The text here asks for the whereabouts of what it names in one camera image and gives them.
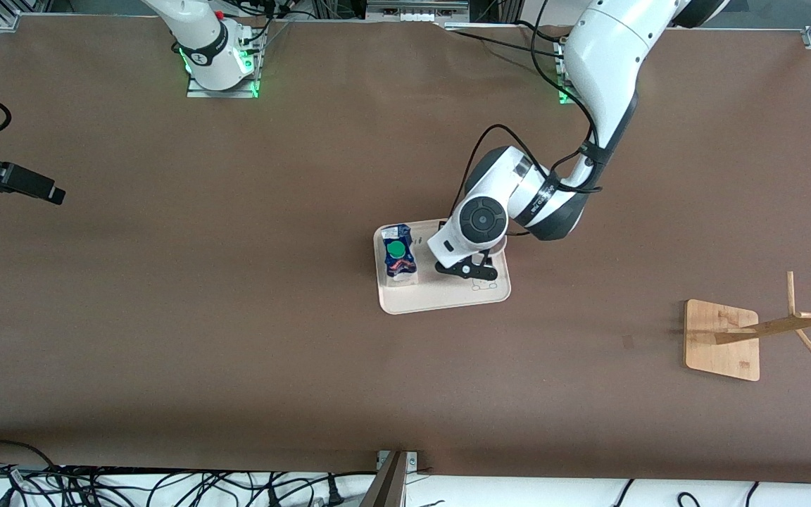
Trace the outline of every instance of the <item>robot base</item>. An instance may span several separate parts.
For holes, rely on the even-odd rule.
[[[374,264],[377,272],[377,296],[380,308],[386,313],[398,315],[430,309],[455,308],[484,303],[505,301],[512,292],[508,266],[505,264],[505,250],[491,257],[498,277],[493,282],[485,280],[465,280],[458,276],[438,273],[434,269],[437,259],[427,245],[427,240],[436,234],[440,220],[425,220],[406,223],[412,229],[412,255],[418,271],[408,276],[408,280],[397,282],[386,276],[384,258],[386,250],[380,231],[390,227],[384,225],[374,233]]]
[[[239,25],[239,37],[252,38],[251,26]],[[245,46],[241,46],[237,52],[239,63],[247,70],[252,70],[250,74],[241,77],[239,83],[226,90],[209,90],[202,87],[192,77],[189,70],[189,62],[183,58],[187,67],[187,97],[193,99],[257,99],[258,89],[261,86],[261,70],[265,65],[265,47],[268,44],[268,33],[262,31],[258,38]]]

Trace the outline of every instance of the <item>brown table surface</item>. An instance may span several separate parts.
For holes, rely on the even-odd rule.
[[[151,18],[0,35],[0,159],[68,192],[0,195],[0,437],[74,464],[418,449],[438,474],[811,481],[797,337],[763,340],[759,382],[686,369],[681,339],[685,299],[780,317],[785,270],[811,308],[797,32],[666,33],[570,238],[511,241],[504,303],[398,317],[374,230],[444,216],[492,123],[570,153],[576,107],[526,54],[424,23],[294,25],[248,101],[186,99],[170,43]]]

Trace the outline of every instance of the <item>wooden stand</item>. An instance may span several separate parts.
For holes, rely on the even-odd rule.
[[[788,317],[759,322],[756,312],[689,299],[684,309],[684,362],[689,368],[742,380],[759,379],[759,338],[796,331],[811,353],[803,330],[811,311],[797,311],[794,273],[788,272]]]

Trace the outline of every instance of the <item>white robotic arm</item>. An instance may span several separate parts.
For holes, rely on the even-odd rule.
[[[560,180],[542,167],[531,170],[534,163],[514,147],[490,151],[467,179],[453,216],[428,240],[442,267],[502,240],[505,215],[540,240],[566,237],[634,114],[637,73],[654,43],[670,23],[702,25],[727,2],[593,0],[564,51],[567,74],[595,124],[572,175]],[[492,224],[489,214],[496,218]]]
[[[206,0],[142,0],[142,3],[167,23],[191,76],[204,89],[229,89],[254,71],[244,53],[252,29],[232,19],[219,19]]]

